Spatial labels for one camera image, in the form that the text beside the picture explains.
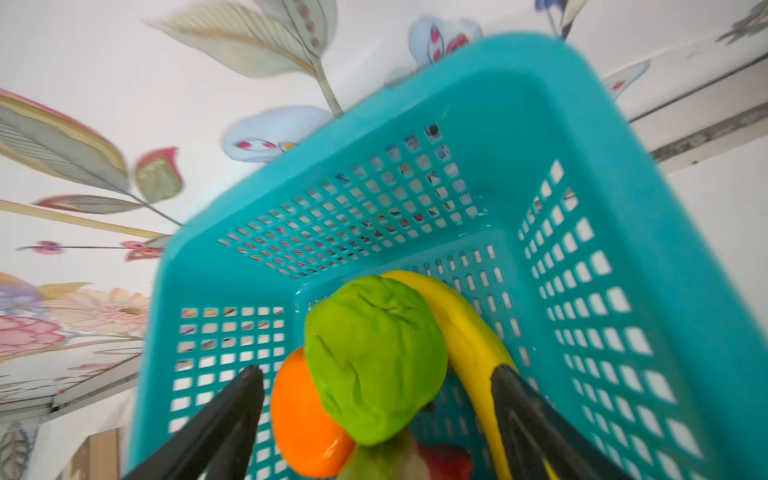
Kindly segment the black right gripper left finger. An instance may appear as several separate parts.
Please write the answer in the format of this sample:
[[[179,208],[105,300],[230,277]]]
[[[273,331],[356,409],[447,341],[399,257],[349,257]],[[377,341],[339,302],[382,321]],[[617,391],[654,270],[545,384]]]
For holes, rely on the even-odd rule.
[[[125,477],[135,480],[243,479],[264,405],[263,373],[252,365],[176,435]]]

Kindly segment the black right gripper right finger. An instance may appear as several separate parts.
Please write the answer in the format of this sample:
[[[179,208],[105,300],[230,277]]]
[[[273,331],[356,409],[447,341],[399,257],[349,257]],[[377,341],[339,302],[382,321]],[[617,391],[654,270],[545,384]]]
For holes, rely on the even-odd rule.
[[[494,369],[491,395],[504,465],[514,479],[629,477],[510,366]]]

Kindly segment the green round fruit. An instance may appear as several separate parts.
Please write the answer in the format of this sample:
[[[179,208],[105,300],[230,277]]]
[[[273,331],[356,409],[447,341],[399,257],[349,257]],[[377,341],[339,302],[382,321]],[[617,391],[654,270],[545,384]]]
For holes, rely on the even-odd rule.
[[[304,351],[323,410],[363,446],[405,429],[448,369],[425,298],[383,276],[355,279],[318,303],[306,317]]]

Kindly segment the red dragon fruit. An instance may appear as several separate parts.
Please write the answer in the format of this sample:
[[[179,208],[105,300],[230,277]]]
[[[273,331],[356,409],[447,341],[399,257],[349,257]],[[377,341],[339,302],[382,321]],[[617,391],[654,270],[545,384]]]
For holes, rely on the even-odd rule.
[[[374,446],[357,446],[337,479],[470,479],[471,455],[456,445],[419,442],[405,429]]]

